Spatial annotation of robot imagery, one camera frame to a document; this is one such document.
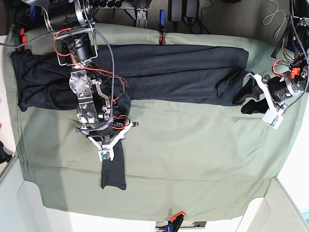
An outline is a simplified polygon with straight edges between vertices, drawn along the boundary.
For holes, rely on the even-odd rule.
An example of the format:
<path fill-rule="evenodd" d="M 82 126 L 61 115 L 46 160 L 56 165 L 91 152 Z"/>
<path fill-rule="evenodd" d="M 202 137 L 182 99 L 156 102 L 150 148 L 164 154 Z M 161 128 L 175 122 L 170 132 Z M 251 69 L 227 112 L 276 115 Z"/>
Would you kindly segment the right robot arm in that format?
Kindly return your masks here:
<path fill-rule="evenodd" d="M 111 71 L 93 63 L 98 58 L 92 0 L 27 0 L 29 6 L 43 10 L 48 31 L 54 38 L 54 51 L 60 66 L 69 66 L 69 86 L 77 96 L 77 117 L 81 127 L 76 131 L 89 139 L 103 159 L 112 159 L 114 147 L 125 139 L 134 126 L 119 107 L 127 83 L 115 74 L 112 48 Z"/>

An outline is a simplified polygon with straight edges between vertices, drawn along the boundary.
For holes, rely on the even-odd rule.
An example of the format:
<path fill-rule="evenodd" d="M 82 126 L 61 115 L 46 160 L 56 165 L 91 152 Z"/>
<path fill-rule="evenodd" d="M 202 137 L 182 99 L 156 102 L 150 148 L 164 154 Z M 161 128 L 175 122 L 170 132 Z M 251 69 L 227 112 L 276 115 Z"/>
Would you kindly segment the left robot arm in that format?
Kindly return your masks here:
<path fill-rule="evenodd" d="M 277 59 L 271 67 L 274 77 L 249 72 L 245 86 L 234 97 L 235 105 L 242 105 L 242 114 L 281 115 L 289 106 L 286 100 L 299 100 L 309 90 L 309 2 L 293 0 L 290 3 L 287 27 L 271 54 L 279 51 L 285 60 Z"/>

